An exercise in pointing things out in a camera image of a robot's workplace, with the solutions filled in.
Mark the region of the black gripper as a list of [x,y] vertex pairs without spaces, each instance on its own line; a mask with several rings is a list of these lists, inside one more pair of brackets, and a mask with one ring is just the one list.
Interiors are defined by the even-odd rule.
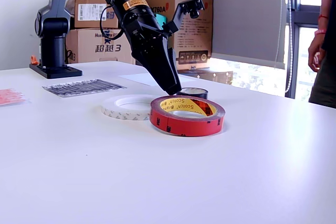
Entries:
[[168,49],[168,37],[150,7],[138,5],[123,12],[121,26],[132,49],[132,56],[169,95],[181,91],[176,68],[176,53]]

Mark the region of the person's right hand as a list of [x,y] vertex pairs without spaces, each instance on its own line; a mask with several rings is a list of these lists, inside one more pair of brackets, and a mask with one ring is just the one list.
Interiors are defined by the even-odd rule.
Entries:
[[321,47],[323,44],[324,35],[315,35],[314,39],[312,40],[309,48],[309,60],[308,60],[308,66],[310,69],[314,72],[318,72],[320,69],[320,55]]

